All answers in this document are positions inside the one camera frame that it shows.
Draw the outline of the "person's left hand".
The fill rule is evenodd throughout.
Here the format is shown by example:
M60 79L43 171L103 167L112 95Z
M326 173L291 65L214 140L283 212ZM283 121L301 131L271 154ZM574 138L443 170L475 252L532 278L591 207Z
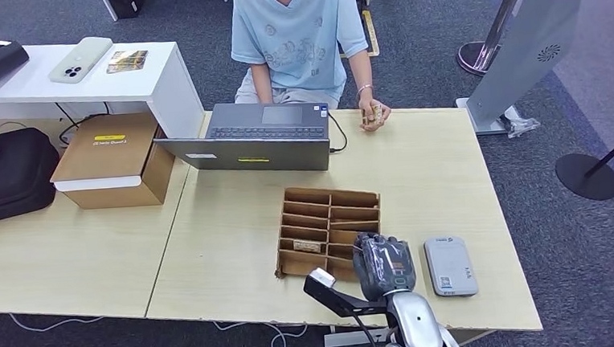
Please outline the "person's left hand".
M373 98L360 99L358 109L362 114L360 126L367 132L377 131L377 129L384 126L384 123L391 114L391 108Z

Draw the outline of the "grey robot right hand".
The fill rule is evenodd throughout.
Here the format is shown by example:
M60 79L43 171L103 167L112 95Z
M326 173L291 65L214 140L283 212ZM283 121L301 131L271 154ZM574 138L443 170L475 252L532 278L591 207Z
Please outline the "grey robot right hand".
M368 301L415 288L415 266L406 241L369 231L359 232L352 258L362 294Z

